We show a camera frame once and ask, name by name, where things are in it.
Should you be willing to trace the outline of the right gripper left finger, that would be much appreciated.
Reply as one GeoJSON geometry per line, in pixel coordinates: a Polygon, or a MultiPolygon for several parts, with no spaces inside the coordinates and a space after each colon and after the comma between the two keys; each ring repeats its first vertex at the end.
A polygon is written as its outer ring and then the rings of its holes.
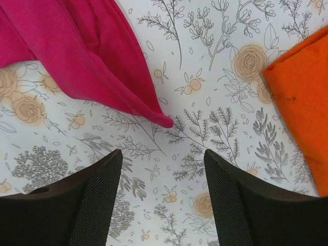
{"type": "Polygon", "coordinates": [[[106,245],[122,168],[115,150],[62,180],[1,197],[1,245],[106,245]]]}

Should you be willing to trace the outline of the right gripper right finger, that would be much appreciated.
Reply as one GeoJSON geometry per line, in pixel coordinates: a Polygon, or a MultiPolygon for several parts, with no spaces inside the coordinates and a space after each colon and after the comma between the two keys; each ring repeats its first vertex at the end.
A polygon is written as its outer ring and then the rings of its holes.
{"type": "Polygon", "coordinates": [[[220,245],[327,245],[327,198],[265,182],[207,149],[204,167],[220,245]]]}

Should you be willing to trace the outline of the magenta t shirt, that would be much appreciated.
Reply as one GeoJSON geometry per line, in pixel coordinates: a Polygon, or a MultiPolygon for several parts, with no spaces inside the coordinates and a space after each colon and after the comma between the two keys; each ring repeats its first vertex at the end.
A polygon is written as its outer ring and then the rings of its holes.
{"type": "Polygon", "coordinates": [[[73,99],[173,126],[115,1],[1,1],[1,67],[28,60],[40,61],[73,99]]]}

